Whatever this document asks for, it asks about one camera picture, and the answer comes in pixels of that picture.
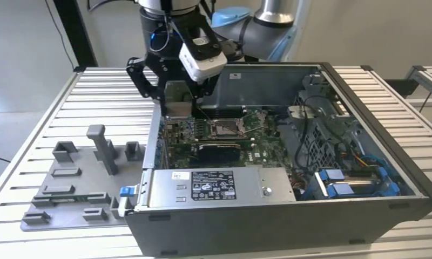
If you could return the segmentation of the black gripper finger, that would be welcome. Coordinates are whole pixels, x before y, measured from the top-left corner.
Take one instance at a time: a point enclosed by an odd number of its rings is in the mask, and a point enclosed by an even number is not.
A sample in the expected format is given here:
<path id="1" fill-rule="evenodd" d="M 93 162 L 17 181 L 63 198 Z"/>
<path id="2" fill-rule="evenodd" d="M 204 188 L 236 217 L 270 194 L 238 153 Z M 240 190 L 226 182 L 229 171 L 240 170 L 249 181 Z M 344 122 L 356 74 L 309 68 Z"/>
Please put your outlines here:
<path id="1" fill-rule="evenodd" d="M 213 76 L 194 85 L 193 99 L 194 103 L 200 104 L 205 96 L 210 96 L 218 81 L 218 76 Z"/>
<path id="2" fill-rule="evenodd" d="M 160 105 L 161 116 L 166 115 L 165 106 L 165 71 L 162 70 L 162 64 L 158 56 L 145 56 L 144 58 L 132 57 L 128 59 L 125 71 L 130 77 L 130 80 L 144 98 L 152 98 Z M 153 86 L 149 82 L 144 69 L 145 67 L 152 70 L 157 76 L 157 86 Z"/>

